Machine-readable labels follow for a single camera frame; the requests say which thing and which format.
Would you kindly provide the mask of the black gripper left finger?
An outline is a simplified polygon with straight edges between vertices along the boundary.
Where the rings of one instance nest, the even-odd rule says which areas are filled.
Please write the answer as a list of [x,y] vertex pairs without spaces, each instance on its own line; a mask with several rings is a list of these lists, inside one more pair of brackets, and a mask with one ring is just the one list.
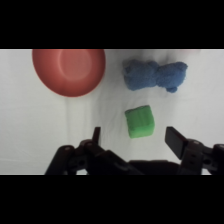
[[110,150],[100,146],[101,128],[96,127],[91,139],[83,140],[75,148],[58,148],[46,175],[76,175],[85,170],[88,175],[136,175],[137,169]]

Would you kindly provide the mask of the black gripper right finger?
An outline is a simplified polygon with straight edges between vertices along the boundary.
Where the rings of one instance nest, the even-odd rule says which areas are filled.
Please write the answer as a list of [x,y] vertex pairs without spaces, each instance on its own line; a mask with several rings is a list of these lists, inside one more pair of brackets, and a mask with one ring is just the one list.
[[174,127],[166,128],[165,143],[181,161],[178,175],[201,175],[203,169],[212,175],[224,175],[224,144],[207,147],[187,139]]

